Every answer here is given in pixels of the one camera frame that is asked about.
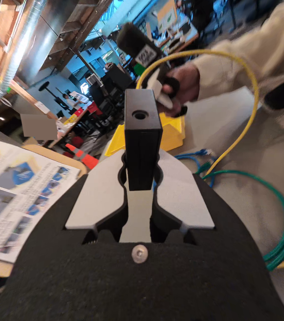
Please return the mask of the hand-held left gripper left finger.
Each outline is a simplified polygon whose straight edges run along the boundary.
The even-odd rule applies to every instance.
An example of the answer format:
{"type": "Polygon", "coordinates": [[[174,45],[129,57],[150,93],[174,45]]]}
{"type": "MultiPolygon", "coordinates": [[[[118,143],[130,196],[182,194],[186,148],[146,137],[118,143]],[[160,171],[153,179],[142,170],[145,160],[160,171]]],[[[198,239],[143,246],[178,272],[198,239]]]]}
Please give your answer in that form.
{"type": "Polygon", "coordinates": [[[88,174],[71,214],[65,224],[67,230],[101,230],[116,211],[127,205],[127,193],[121,181],[126,171],[124,150],[119,150],[99,162],[88,174]]]}

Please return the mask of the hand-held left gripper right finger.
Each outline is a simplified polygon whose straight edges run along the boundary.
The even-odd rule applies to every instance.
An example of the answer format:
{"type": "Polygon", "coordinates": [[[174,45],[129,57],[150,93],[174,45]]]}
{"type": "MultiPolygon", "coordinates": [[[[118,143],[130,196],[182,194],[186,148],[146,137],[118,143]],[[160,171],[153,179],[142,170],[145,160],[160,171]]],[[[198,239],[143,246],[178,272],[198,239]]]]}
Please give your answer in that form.
{"type": "Polygon", "coordinates": [[[212,230],[215,224],[192,172],[178,159],[159,150],[159,179],[153,195],[153,221],[163,232],[212,230]]]}

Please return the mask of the yellow plastic bin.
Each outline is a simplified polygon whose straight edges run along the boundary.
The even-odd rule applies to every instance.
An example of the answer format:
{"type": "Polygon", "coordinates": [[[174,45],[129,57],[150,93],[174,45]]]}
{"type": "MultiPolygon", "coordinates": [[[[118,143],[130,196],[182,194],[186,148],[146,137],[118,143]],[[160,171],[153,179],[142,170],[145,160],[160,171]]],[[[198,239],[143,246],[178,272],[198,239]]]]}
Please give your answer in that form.
{"type": "MultiPolygon", "coordinates": [[[[164,113],[159,116],[163,127],[160,148],[170,151],[182,146],[185,139],[185,116],[170,118],[164,113]]],[[[117,127],[104,156],[109,157],[119,150],[125,150],[124,125],[117,127]]]]}

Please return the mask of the black network switch box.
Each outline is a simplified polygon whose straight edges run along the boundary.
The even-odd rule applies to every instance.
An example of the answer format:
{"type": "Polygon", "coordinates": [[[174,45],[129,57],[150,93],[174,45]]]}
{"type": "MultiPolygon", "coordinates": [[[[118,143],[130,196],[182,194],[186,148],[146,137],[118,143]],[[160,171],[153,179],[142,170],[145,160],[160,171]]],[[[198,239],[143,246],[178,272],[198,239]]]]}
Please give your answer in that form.
{"type": "Polygon", "coordinates": [[[130,191],[152,188],[162,134],[153,91],[126,89],[124,135],[130,191]]]}

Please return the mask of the person's right forearm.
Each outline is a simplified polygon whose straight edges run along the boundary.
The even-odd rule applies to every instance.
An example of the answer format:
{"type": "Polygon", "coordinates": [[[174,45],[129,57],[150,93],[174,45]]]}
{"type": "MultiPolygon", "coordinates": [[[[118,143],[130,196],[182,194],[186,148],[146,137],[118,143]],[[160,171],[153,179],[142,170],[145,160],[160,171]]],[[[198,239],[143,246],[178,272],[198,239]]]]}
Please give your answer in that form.
{"type": "MultiPolygon", "coordinates": [[[[262,99],[284,85],[284,3],[279,4],[259,28],[235,40],[223,40],[212,50],[243,59],[254,72],[262,99]]],[[[200,73],[198,100],[249,88],[243,67],[216,55],[200,55],[192,61],[200,73]]]]}

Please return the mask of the person's right hand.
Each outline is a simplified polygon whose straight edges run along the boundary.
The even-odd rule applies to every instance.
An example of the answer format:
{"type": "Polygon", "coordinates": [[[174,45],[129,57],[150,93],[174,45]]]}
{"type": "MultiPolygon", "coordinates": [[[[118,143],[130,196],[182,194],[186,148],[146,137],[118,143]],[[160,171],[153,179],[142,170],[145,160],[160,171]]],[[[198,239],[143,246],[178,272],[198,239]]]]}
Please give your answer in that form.
{"type": "Polygon", "coordinates": [[[167,117],[175,117],[181,112],[181,108],[185,103],[198,99],[200,73],[196,65],[188,61],[184,65],[170,70],[166,76],[179,81],[180,88],[172,100],[172,109],[168,109],[160,103],[157,103],[157,110],[159,113],[165,113],[167,117]]]}

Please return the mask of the orange traffic cone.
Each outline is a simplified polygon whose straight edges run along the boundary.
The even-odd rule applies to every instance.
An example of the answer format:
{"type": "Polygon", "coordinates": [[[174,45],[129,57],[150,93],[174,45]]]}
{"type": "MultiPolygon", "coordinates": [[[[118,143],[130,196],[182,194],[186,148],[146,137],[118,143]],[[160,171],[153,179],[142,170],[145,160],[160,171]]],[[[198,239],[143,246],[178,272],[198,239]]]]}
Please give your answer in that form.
{"type": "Polygon", "coordinates": [[[68,148],[70,151],[72,151],[80,159],[80,161],[86,167],[88,167],[89,170],[92,170],[99,163],[98,159],[85,153],[83,150],[76,148],[75,146],[73,146],[69,143],[66,144],[66,148],[68,148]]]}

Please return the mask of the wooden table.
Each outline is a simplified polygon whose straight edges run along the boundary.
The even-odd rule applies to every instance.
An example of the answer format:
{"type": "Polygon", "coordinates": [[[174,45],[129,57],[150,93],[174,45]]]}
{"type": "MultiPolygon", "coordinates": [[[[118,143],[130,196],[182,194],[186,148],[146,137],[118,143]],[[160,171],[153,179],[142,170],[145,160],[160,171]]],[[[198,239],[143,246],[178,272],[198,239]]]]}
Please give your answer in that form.
{"type": "MultiPolygon", "coordinates": [[[[78,174],[78,179],[81,178],[83,175],[88,174],[88,170],[86,166],[81,163],[80,161],[74,160],[72,158],[68,158],[67,156],[61,155],[53,150],[44,148],[40,145],[37,144],[28,144],[28,145],[23,145],[21,148],[31,151],[33,153],[42,155],[46,158],[49,158],[51,160],[54,160],[56,162],[62,163],[67,166],[71,166],[74,168],[77,168],[80,170],[78,174]]],[[[14,264],[0,261],[0,278],[7,278],[10,276],[11,271],[13,269],[14,264]]]]}

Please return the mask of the printed paper sheet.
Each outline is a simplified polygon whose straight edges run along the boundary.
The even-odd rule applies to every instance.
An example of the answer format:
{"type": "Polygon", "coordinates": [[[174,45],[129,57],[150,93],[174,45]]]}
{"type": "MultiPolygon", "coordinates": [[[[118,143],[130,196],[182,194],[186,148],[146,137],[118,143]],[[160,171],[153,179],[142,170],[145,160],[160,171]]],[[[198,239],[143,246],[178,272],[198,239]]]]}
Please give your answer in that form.
{"type": "Polygon", "coordinates": [[[40,219],[80,170],[0,142],[0,260],[15,263],[40,219]]]}

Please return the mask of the metal air duct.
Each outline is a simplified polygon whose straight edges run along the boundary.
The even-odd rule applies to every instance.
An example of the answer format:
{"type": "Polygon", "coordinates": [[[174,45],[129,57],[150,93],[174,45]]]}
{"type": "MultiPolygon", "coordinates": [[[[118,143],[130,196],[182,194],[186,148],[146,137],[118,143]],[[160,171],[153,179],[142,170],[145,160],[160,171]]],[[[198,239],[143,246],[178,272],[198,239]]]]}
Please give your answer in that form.
{"type": "Polygon", "coordinates": [[[31,85],[78,1],[0,1],[0,99],[10,82],[31,85]]]}

